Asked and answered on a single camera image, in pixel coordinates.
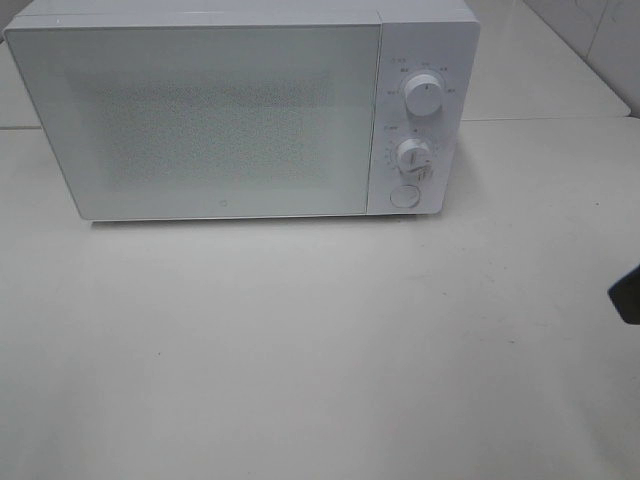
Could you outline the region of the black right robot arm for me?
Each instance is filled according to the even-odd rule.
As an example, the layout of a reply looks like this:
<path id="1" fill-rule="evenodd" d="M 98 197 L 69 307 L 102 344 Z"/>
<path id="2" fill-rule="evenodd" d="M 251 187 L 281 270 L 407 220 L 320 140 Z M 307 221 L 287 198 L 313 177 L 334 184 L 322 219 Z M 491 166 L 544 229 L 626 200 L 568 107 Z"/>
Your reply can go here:
<path id="1" fill-rule="evenodd" d="M 640 266 L 620 278 L 607 294 L 625 323 L 640 324 Z"/>

